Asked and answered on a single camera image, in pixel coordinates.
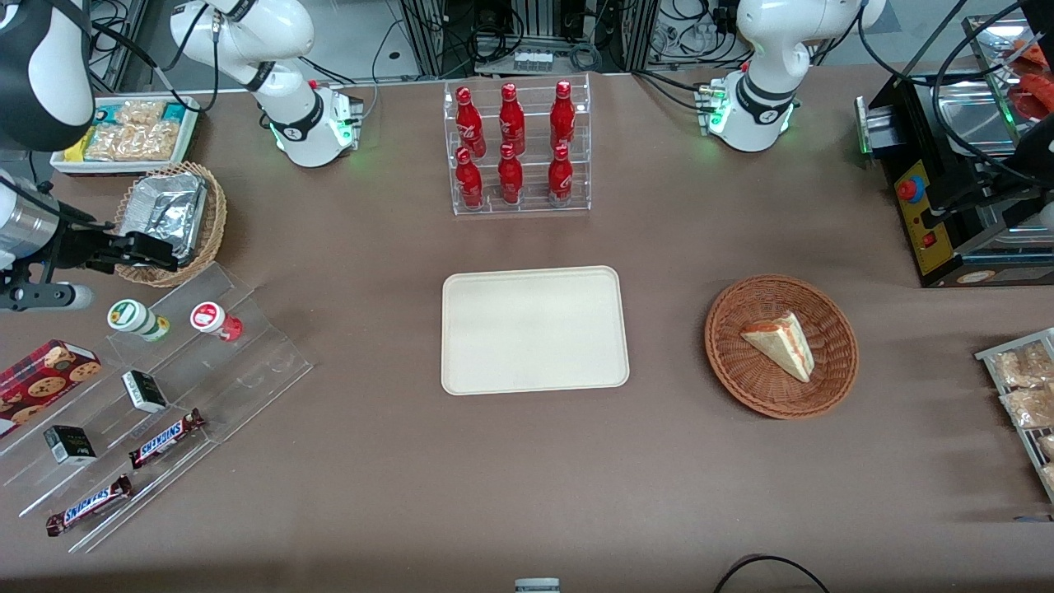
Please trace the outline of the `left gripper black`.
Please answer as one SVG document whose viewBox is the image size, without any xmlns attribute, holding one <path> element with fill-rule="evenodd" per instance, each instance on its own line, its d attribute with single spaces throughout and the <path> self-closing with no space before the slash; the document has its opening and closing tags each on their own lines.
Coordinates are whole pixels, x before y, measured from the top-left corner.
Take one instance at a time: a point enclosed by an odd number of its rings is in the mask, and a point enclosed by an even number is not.
<svg viewBox="0 0 1054 593">
<path fill-rule="evenodd" d="M 1043 156 L 1010 156 L 1006 166 L 1024 176 L 1045 181 Z M 1045 187 L 1039 187 L 1020 177 L 998 170 L 985 169 L 978 161 L 958 164 L 958 195 L 994 195 L 999 203 L 1008 203 L 1001 211 L 1009 236 L 1023 236 L 1036 228 L 1045 229 Z M 930 200 L 920 203 L 920 224 L 928 231 L 944 228 L 948 234 L 979 234 L 994 225 L 990 207 L 977 203 L 956 203 L 936 207 Z"/>
</svg>

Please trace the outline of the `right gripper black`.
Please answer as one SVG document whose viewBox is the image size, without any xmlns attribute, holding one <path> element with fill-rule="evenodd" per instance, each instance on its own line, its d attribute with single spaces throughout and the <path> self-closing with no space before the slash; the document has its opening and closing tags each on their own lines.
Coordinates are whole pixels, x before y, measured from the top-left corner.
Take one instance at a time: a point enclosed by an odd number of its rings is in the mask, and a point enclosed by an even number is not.
<svg viewBox="0 0 1054 593">
<path fill-rule="evenodd" d="M 113 249 L 110 254 L 113 229 L 113 222 L 58 217 L 56 232 L 45 249 L 45 277 L 53 277 L 57 270 L 74 268 L 109 275 L 115 273 L 115 265 L 157 268 L 165 273 L 178 270 L 173 245 L 143 232 L 128 232 L 124 250 Z M 105 260 L 111 255 L 115 264 Z"/>
</svg>

